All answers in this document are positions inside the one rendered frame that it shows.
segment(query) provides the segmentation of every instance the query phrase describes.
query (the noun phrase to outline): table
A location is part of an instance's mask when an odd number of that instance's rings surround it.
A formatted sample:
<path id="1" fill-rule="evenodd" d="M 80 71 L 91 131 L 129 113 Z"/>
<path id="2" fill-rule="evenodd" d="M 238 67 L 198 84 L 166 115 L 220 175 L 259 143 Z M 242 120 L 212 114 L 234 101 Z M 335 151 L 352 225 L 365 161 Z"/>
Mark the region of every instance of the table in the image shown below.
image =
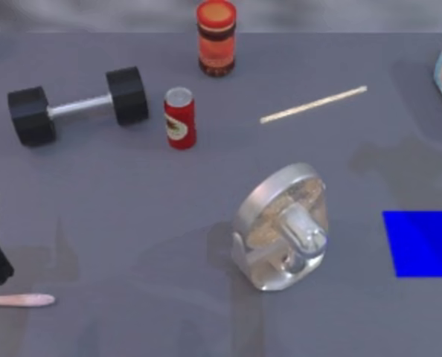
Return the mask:
<path id="1" fill-rule="evenodd" d="M 442 357 L 442 279 L 394 276 L 383 210 L 442 209 L 442 34 L 241 34 L 236 71 L 197 68 L 196 35 L 0 35 L 0 244 L 16 275 L 0 294 L 0 357 Z M 17 141 L 6 93 L 50 103 L 103 93 L 137 65 L 150 121 L 59 122 Z M 167 145 L 162 101 L 196 98 L 199 141 Z M 358 86 L 364 94 L 261 125 L 259 118 Z M 327 185 L 322 266 L 280 293 L 233 267 L 229 222 L 268 175 L 307 162 Z"/>

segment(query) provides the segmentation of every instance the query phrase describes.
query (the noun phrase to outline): gray background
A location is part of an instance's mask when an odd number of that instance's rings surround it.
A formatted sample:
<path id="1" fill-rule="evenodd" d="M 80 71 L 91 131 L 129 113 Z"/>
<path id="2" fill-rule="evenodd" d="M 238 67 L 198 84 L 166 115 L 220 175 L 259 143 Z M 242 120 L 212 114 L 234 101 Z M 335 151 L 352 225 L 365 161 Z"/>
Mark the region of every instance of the gray background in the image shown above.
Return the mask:
<path id="1" fill-rule="evenodd" d="M 381 220 L 442 209 L 442 34 L 243 34 L 221 80 L 197 68 L 195 38 L 0 36 L 0 243 L 16 268 L 0 294 L 59 299 L 0 309 L 0 357 L 442 357 L 442 280 L 396 279 Z M 148 122 L 65 120 L 54 145 L 20 146 L 8 91 L 40 84 L 62 103 L 104 93 L 103 73 L 128 65 L 144 78 Z M 163 96 L 178 85 L 196 98 L 187 152 L 164 130 Z M 261 294 L 231 264 L 229 221 L 299 161 L 326 182 L 330 248 L 306 280 Z"/>
<path id="2" fill-rule="evenodd" d="M 0 30 L 184 31 L 201 0 L 0 0 Z M 442 32 L 442 0 L 233 0 L 240 30 Z"/>

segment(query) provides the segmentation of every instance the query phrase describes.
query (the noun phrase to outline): red can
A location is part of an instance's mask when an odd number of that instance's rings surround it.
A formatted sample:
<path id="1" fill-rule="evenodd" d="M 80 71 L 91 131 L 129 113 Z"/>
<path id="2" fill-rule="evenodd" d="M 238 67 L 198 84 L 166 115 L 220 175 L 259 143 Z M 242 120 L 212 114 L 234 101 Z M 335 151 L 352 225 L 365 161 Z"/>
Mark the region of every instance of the red can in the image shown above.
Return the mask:
<path id="1" fill-rule="evenodd" d="M 183 87 L 170 89 L 164 97 L 164 116 L 170 146 L 178 150 L 191 148 L 196 143 L 193 93 Z"/>

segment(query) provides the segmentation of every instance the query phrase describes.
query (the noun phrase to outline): orange container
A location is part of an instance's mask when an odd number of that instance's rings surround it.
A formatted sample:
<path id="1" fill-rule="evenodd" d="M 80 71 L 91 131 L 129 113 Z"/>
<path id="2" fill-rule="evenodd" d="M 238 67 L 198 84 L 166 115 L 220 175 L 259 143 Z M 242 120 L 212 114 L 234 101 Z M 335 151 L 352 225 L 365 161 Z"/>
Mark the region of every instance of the orange container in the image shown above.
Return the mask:
<path id="1" fill-rule="evenodd" d="M 226 0 L 207 0 L 196 10 L 199 67 L 208 76 L 223 77 L 235 64 L 236 7 Z"/>

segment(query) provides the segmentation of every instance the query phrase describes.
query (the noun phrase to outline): dumbbell weight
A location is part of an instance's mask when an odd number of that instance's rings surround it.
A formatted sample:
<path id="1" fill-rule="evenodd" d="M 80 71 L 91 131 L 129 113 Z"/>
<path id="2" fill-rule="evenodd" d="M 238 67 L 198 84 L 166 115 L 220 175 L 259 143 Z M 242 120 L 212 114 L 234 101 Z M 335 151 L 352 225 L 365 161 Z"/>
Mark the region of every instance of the dumbbell weight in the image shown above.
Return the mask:
<path id="1" fill-rule="evenodd" d="M 26 147 L 38 147 L 56 140 L 53 120 L 88 110 L 111 106 L 119 126 L 148 119 L 144 85 L 136 67 L 106 73 L 109 93 L 51 107 L 44 89 L 39 87 L 13 91 L 7 95 L 16 134 Z"/>

